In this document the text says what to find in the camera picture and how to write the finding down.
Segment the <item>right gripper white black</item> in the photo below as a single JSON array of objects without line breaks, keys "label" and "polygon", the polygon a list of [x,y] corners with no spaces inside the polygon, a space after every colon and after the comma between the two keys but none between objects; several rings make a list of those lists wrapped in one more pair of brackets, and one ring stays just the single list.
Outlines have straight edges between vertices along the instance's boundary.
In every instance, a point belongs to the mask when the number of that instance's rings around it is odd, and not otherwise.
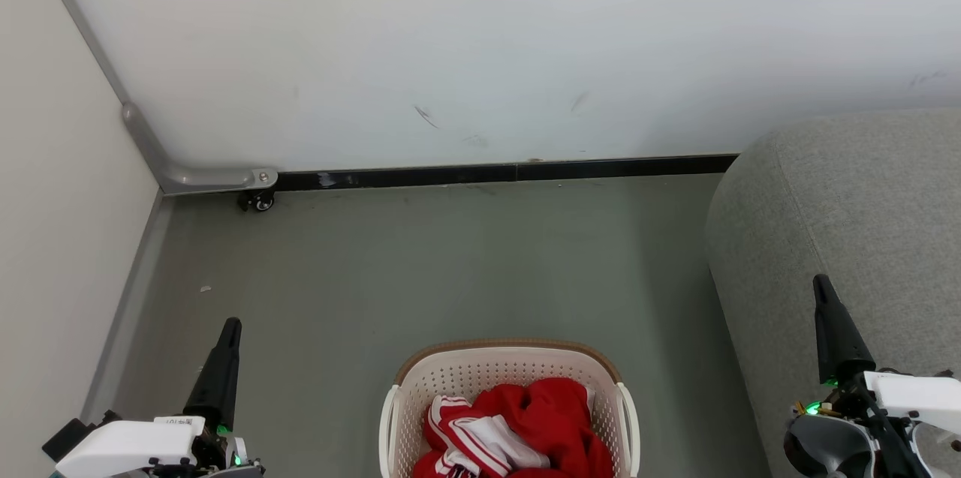
[{"label": "right gripper white black", "polygon": [[812,280],[819,382],[826,399],[797,404],[784,454],[806,477],[950,477],[923,427],[959,451],[959,380],[875,372],[876,362],[827,274]]}]

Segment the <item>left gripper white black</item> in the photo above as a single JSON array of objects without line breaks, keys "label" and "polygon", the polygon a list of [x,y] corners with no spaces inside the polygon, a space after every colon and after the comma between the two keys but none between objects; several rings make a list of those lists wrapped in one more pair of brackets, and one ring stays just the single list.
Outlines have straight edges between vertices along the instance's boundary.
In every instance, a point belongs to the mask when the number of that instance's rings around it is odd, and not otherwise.
[{"label": "left gripper white black", "polygon": [[98,425],[71,420],[53,437],[55,477],[262,477],[234,430],[243,322],[226,319],[183,413]]}]

